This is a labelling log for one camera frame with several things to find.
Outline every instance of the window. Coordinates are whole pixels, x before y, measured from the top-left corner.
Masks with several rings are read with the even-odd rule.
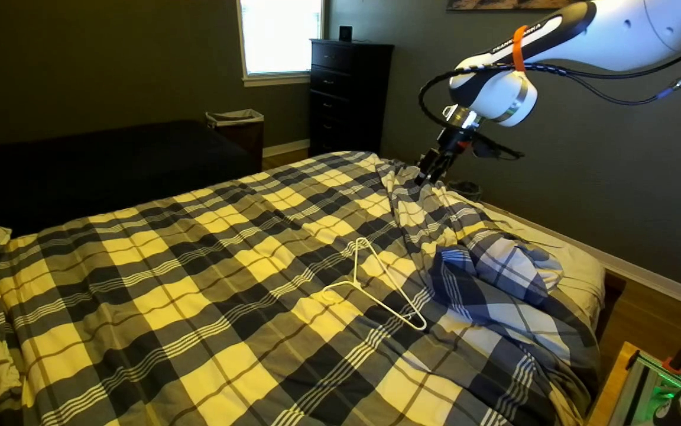
[[[245,84],[304,83],[323,0],[239,0]]]

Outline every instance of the wooden floor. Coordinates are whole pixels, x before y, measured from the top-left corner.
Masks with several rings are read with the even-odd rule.
[[[610,284],[622,285],[622,292],[601,333],[603,374],[610,370],[624,341],[659,360],[673,355],[681,348],[681,303],[635,282],[613,276]]]

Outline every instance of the black couch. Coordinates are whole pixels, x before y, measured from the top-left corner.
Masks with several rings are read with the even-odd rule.
[[[0,225],[38,232],[253,169],[245,149],[198,120],[0,144]]]

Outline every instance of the baseboard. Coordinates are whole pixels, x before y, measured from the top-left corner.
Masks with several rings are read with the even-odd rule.
[[[595,256],[595,258],[603,263],[603,267],[604,267],[608,271],[613,271],[613,275],[620,275],[620,276],[624,276],[624,279],[637,282],[637,284],[642,284],[642,285],[647,285],[647,288],[652,288],[652,290],[659,290],[659,292],[663,292],[663,295],[668,295],[668,297],[673,297],[673,299],[681,299],[681,282],[675,282],[675,279],[668,279],[668,276],[663,276],[663,275],[658,275],[658,271],[652,271],[652,270],[646,270],[646,267],[640,267],[640,264],[635,264],[635,263],[629,263],[629,260],[624,260],[624,258],[620,258],[620,256],[613,256],[613,252],[608,252],[608,250],[595,247],[595,245],[589,245],[589,243],[584,243],[584,241],[579,241],[579,238],[572,238],[572,236],[568,236],[568,234],[561,234],[561,232],[556,232],[556,230],[548,230],[548,227],[543,227],[543,225],[539,225],[539,221],[531,221],[531,220],[526,220],[526,217],[522,217],[522,214],[514,214],[514,212],[510,212],[510,211],[504,211],[504,207],[498,207],[498,211],[506,212],[506,214],[510,214],[510,217],[514,217],[514,220],[519,220],[519,221],[525,221],[526,227],[536,227],[536,230],[542,230],[542,232],[548,232],[548,234],[553,234],[553,236],[558,236],[558,238],[562,238],[562,241],[568,241],[568,243],[574,243],[574,245],[589,250],[589,252]]]
[[[291,152],[304,152],[304,149],[309,149],[309,138],[293,138],[293,141],[264,147],[263,155],[269,157],[269,155],[283,155],[283,154],[291,154]]]

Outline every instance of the plaid bedspread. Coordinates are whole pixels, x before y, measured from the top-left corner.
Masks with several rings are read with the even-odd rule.
[[[595,341],[546,276],[345,152],[12,238],[0,303],[36,424],[579,424]]]

